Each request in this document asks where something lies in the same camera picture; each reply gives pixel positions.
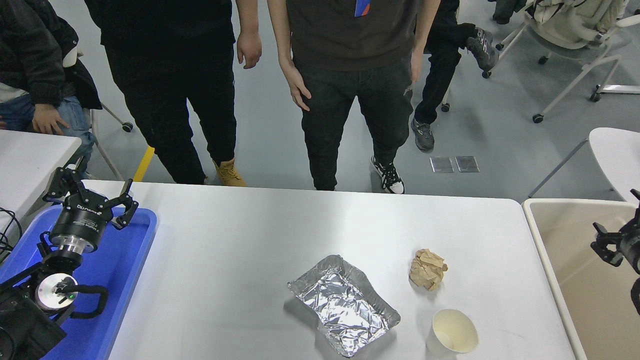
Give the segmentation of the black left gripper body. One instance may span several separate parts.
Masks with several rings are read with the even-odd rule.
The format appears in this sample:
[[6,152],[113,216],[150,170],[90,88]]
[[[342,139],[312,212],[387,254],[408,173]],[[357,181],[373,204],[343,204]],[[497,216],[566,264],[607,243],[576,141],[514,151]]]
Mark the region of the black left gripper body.
[[50,231],[50,243],[59,245],[62,237],[75,236],[92,245],[100,244],[107,223],[114,218],[112,208],[105,206],[107,201],[105,196],[96,193],[67,196]]

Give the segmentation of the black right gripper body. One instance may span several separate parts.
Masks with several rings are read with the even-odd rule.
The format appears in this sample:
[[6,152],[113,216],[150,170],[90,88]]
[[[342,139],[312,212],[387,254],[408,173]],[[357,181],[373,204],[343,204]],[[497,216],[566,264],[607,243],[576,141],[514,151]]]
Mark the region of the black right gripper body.
[[621,228],[621,253],[636,274],[640,274],[640,226],[638,219],[631,219]]

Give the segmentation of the person's hand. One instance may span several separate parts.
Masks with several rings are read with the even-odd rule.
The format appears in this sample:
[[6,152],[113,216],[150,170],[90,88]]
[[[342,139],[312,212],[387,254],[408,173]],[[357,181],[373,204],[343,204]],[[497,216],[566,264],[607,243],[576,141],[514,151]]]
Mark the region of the person's hand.
[[64,135],[61,126],[64,129],[71,127],[52,104],[35,104],[34,109],[32,125],[37,133]]

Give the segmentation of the person's left hand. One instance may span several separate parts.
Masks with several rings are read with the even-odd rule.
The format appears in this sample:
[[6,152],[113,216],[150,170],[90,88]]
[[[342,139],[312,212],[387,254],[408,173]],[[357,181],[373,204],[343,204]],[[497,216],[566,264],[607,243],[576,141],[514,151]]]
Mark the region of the person's left hand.
[[419,47],[414,47],[411,53],[410,70],[411,70],[411,84],[414,85],[421,77],[423,68],[423,55],[424,50]]
[[262,56],[262,41],[259,32],[241,30],[237,38],[237,59],[243,69],[252,69]]

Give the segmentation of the person's right hand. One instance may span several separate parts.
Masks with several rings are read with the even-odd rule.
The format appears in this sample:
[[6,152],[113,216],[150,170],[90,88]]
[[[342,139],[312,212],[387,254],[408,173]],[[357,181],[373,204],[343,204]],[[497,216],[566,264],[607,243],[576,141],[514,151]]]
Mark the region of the person's right hand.
[[295,64],[289,61],[288,64],[284,64],[282,71],[289,86],[290,95],[294,104],[303,111],[310,112],[310,107],[305,103],[305,100],[311,100],[312,94],[304,84],[303,77],[295,67]]

